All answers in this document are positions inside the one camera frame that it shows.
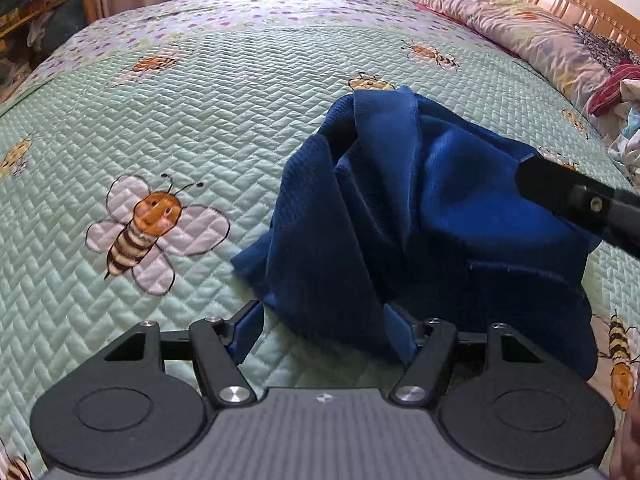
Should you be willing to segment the person's right hand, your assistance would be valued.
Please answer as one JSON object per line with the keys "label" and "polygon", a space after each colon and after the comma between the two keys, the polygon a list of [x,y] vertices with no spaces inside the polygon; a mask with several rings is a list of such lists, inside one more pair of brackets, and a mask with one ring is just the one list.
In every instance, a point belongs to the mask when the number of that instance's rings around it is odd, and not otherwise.
{"label": "person's right hand", "polygon": [[616,432],[608,478],[611,480],[640,479],[640,406],[638,396],[631,400],[623,425]]}

